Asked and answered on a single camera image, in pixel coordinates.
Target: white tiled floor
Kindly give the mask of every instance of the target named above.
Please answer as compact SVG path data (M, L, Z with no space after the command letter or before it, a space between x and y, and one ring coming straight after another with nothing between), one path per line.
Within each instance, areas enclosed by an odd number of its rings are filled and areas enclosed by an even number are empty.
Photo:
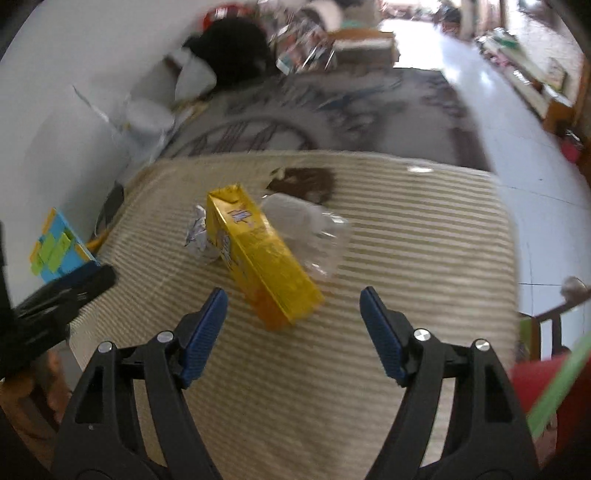
M559 285L570 275L591 283L591 190L555 138L474 45L427 23L387 20L382 29L396 33L398 66L441 69L479 124L518 235L520 309L535 314L557 306ZM590 330L590 305L563 317L567 346ZM543 331L543 353L549 333Z

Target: yellow box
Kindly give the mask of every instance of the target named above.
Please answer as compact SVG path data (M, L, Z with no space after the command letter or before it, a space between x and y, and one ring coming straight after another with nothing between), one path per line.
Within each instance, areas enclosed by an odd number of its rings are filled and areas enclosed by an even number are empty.
M207 235L269 330L308 316L324 297L239 185L207 194Z

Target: blue gripper pad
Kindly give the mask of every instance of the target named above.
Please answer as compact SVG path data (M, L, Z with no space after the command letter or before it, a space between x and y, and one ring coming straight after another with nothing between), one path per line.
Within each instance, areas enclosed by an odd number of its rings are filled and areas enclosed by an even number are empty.
M183 388L188 388L193 380L201 377L227 311L228 296L221 289L214 291L199 311L201 319L180 358L183 370L179 379Z
M404 359L402 345L388 323L388 310L379 301L377 294L375 292L372 294L372 291L373 289L368 288L361 291L359 310L386 375L397 383L403 384L407 373L402 367Z

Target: metal screw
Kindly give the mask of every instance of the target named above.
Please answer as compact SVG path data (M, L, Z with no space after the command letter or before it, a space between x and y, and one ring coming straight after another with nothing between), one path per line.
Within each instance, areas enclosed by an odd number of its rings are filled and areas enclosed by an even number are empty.
M488 340L484 340L484 338L479 338L475 342L475 345L476 348L478 348L481 352L487 352L491 349L491 344L488 342Z
M99 345L99 352L100 353L107 353L110 352L113 348L113 344L111 342L103 342Z
M156 338L160 343L169 343L174 338L174 333L166 330L165 332L160 332Z
M425 330L424 328L417 328L413 335L419 342L426 342L431 338L431 332L429 332L429 330Z

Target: beige striped mat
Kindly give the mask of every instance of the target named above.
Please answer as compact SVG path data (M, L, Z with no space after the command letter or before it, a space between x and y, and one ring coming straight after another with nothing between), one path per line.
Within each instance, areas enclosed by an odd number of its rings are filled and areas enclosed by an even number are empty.
M224 264L199 265L184 248L195 203L241 182L264 194L281 166L332 168L328 207L353 223L325 304L280 333L262 329ZM72 349L86 365L98 343L145 342L198 310L213 287L229 313L202 378L186 392L226 480L360 480L404 391L382 370L359 315L372 285L385 304L441 340L488 338L505 366L517 337L514 244L494 177L373 154L321 151L212 155L158 161L136 179L101 250L119 282L76 320ZM444 388L426 460L440 452L452 399ZM145 391L138 404L150 454L160 459Z

